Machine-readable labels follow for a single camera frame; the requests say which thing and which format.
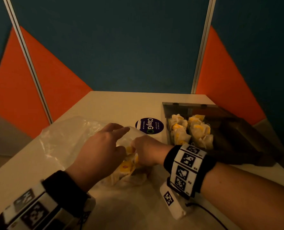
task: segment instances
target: orange panel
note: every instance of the orange panel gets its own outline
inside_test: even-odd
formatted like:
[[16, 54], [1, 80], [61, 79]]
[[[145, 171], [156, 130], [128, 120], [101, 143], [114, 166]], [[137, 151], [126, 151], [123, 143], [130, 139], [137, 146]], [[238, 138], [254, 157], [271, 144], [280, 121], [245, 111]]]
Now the orange panel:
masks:
[[14, 29], [0, 63], [0, 116], [32, 138], [49, 125]]
[[21, 27], [53, 120], [92, 89]]
[[250, 124], [266, 118], [212, 26], [196, 93], [206, 94], [215, 104]]

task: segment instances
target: hand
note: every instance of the hand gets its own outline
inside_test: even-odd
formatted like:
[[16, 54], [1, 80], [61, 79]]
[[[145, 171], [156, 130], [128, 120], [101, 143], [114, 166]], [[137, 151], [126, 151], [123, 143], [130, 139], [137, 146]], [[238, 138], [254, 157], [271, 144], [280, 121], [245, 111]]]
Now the hand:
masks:
[[145, 166], [163, 165], [165, 157], [173, 148], [148, 135], [134, 139], [131, 146], [138, 153], [139, 163]]
[[116, 142], [129, 130], [109, 123], [85, 142], [74, 163], [65, 170], [83, 191], [89, 191], [122, 163], [126, 149], [116, 147]]

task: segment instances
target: clear plastic bag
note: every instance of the clear plastic bag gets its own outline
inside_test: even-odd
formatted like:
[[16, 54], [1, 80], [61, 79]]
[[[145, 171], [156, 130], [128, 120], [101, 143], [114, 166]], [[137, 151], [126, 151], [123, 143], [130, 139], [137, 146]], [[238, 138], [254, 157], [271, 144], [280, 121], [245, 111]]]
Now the clear plastic bag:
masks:
[[[87, 139], [100, 131], [106, 124], [89, 121], [77, 116], [56, 122], [45, 128], [40, 134], [39, 140], [47, 159], [57, 161], [65, 170], [75, 161]], [[131, 141], [143, 135], [145, 133], [130, 127], [130, 131], [117, 141], [117, 146], [124, 146], [127, 151], [130, 151]], [[119, 167], [100, 183], [104, 185], [128, 186], [141, 185], [145, 182], [147, 175], [150, 173], [150, 168], [138, 167], [137, 155], [135, 153], [127, 155], [125, 160], [133, 164], [128, 174], [124, 175], [124, 173], [121, 173]]]

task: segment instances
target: round purple sticker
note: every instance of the round purple sticker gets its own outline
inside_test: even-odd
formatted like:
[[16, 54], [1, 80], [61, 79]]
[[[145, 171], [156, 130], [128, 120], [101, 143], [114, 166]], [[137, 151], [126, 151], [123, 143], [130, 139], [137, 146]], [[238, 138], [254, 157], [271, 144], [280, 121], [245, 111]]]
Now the round purple sticker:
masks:
[[154, 118], [143, 118], [136, 122], [136, 128], [146, 134], [157, 134], [164, 128], [163, 123]]

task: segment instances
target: white table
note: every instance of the white table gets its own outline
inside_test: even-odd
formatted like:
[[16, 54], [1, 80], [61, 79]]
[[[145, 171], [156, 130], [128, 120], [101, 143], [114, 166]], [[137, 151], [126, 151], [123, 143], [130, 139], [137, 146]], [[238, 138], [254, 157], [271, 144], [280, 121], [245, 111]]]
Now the white table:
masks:
[[[91, 91], [58, 121], [82, 116], [90, 120], [134, 126], [137, 120], [151, 117], [165, 124], [162, 102], [213, 104], [205, 95]], [[165, 129], [153, 137], [167, 142]], [[284, 185], [284, 169], [278, 164], [274, 167], [238, 167]], [[0, 213], [26, 189], [57, 170], [58, 164], [45, 158], [38, 138], [30, 142], [0, 168]], [[91, 189], [90, 194], [97, 202], [91, 216], [92, 229], [222, 229], [200, 208], [195, 208], [182, 220], [174, 220], [159, 192], [167, 177], [168, 173], [163, 167], [156, 166], [149, 181], [142, 186]], [[239, 229], [200, 195], [196, 200], [215, 214], [229, 230]]]

